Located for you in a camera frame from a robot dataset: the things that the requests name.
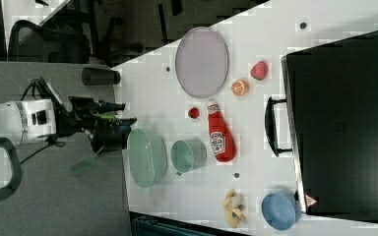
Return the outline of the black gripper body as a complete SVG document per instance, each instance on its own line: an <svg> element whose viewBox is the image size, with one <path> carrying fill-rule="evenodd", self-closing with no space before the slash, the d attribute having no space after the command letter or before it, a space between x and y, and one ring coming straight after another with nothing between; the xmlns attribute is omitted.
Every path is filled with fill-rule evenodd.
<svg viewBox="0 0 378 236"><path fill-rule="evenodd" d="M94 152L100 149L109 151L122 147L122 134L112 134L108 130L109 121L114 115L98 113L98 102L90 97L69 96L72 109L68 111L64 105L55 105L56 136L70 137L76 133L88 136Z"/></svg>

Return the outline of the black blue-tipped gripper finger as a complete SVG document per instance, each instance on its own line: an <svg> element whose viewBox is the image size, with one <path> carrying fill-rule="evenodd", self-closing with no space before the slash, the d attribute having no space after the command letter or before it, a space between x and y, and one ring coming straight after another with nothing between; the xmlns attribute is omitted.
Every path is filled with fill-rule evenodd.
<svg viewBox="0 0 378 236"><path fill-rule="evenodd" d="M109 121L108 130L112 134L129 133L131 131L131 126L136 122L136 118L114 118Z"/></svg>
<svg viewBox="0 0 378 236"><path fill-rule="evenodd" d="M115 103L115 102L105 102L100 100L98 102L98 113L103 114L106 112L115 112L115 111L122 111L126 107L123 103Z"/></svg>

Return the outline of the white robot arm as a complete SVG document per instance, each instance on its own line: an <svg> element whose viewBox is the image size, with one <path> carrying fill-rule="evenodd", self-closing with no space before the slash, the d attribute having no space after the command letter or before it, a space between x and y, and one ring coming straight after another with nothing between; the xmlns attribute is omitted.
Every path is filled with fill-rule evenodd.
<svg viewBox="0 0 378 236"><path fill-rule="evenodd" d="M53 142L76 133L88 136L92 149L123 148L135 118L117 118L119 103L71 96L67 109L58 99L0 103L0 138L13 145Z"/></svg>

